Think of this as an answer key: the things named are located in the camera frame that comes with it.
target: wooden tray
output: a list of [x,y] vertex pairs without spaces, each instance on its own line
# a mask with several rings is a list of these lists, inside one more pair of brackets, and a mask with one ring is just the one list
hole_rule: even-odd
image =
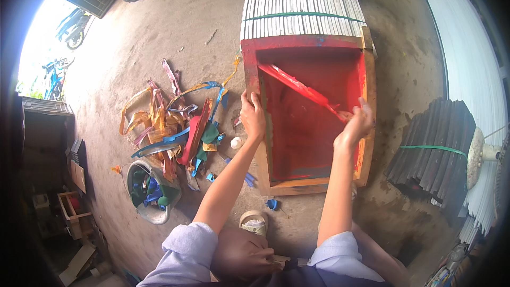
[[[265,74],[258,63],[275,64],[352,112],[363,96],[376,115],[374,57],[370,30],[363,37],[284,35],[241,41],[248,94],[261,96],[266,136],[255,155],[262,195],[322,193],[328,188],[333,140],[344,124],[325,108]],[[360,140],[354,182],[367,183],[375,130]]]

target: green strap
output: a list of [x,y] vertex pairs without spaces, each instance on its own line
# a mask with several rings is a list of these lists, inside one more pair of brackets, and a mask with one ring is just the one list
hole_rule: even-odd
[[453,153],[457,153],[457,154],[463,155],[463,156],[465,156],[465,158],[468,158],[468,156],[464,152],[462,152],[462,151],[455,150],[455,149],[452,149],[452,148],[447,148],[446,146],[441,146],[441,145],[406,145],[406,146],[401,146],[400,148],[401,149],[437,149],[437,150],[445,150],[445,151],[450,151],[450,152],[453,152]]
[[361,21],[361,20],[358,20],[358,19],[354,19],[354,18],[351,18],[351,17],[347,17],[347,16],[339,16],[339,15],[327,14],[325,12],[309,12],[309,11],[280,12],[279,14],[269,14],[269,15],[264,15],[264,16],[254,16],[252,18],[244,19],[243,21],[256,20],[256,19],[262,19],[262,18],[272,18],[274,16],[332,16],[332,17],[335,17],[335,18],[343,18],[343,19],[347,19],[347,20],[350,20],[350,21],[357,21],[357,22],[365,23],[364,21]]

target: white sticks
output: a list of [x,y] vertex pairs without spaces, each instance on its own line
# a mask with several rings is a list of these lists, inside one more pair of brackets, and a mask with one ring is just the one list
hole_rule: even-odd
[[[293,15],[248,20],[285,12],[311,12],[346,16]],[[244,0],[240,39],[275,35],[349,35],[361,36],[365,17],[357,0]]]

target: dirt floor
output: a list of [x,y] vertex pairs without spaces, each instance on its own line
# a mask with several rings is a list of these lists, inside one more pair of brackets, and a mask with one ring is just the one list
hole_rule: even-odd
[[[410,118],[424,111],[442,95],[443,78],[436,32],[425,0],[359,0],[379,58],[377,77],[377,127],[368,185],[359,189],[354,220],[387,252],[398,256],[404,244],[421,253],[409,266],[413,285],[421,285],[453,244],[458,228],[448,226],[437,207],[427,201],[409,200],[390,185],[383,170],[400,144]],[[244,0],[117,0],[103,19],[93,22],[82,47],[74,53],[65,94],[75,112],[75,134],[85,140],[88,172],[87,194],[94,218],[105,234],[115,265],[144,277],[154,269],[163,252],[161,243],[175,226],[189,224],[209,182],[199,179],[201,192],[184,184],[182,199],[171,219],[155,226],[136,214],[116,164],[132,162],[135,134],[118,134],[120,110],[152,78],[165,90],[170,82],[161,67],[166,58],[182,72],[181,87],[224,80],[233,71],[239,50],[239,28]],[[205,45],[215,29],[212,41]],[[244,70],[228,83],[231,96],[216,119],[227,138],[220,151],[233,156],[229,147],[242,127],[233,128],[239,114],[239,95],[245,88]],[[213,91],[195,92],[187,104],[201,105]],[[210,156],[207,168],[219,174],[224,162]],[[256,176],[255,163],[250,172]],[[324,194],[278,197],[283,212],[271,212],[268,240],[277,254],[310,257],[317,239],[317,225]],[[237,226],[250,209],[270,212],[256,188],[244,185],[230,218]]]

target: right hand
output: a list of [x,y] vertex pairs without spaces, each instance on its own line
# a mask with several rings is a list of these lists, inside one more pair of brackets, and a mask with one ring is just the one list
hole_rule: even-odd
[[241,122],[246,134],[248,134],[248,138],[254,138],[260,142],[266,132],[266,119],[264,118],[262,105],[255,92],[252,92],[251,99],[253,105],[248,101],[247,92],[244,90],[241,95],[241,102],[243,103],[241,107]]
[[359,106],[352,108],[353,117],[345,125],[344,130],[340,133],[333,143],[334,147],[348,146],[354,148],[362,137],[365,137],[374,127],[374,117],[370,106],[363,97],[358,98]]

